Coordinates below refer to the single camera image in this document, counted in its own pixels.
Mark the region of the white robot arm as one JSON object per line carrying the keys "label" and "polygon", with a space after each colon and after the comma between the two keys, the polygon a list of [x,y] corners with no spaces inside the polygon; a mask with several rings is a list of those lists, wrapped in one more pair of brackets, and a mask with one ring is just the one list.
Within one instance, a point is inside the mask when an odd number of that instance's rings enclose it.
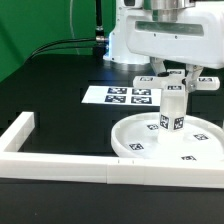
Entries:
{"label": "white robot arm", "polygon": [[184,63],[193,83],[204,68],[224,68],[224,1],[116,0],[105,62],[125,70],[165,71]]}

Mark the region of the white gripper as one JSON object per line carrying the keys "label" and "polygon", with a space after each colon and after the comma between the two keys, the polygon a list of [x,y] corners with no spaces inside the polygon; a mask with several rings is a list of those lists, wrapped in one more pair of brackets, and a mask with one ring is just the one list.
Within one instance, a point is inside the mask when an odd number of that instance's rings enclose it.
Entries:
{"label": "white gripper", "polygon": [[176,22],[155,22],[150,11],[130,10],[125,40],[130,52],[151,57],[158,77],[168,75],[163,59],[187,64],[185,90],[193,92],[203,67],[224,67],[224,3],[197,3],[180,10]]}

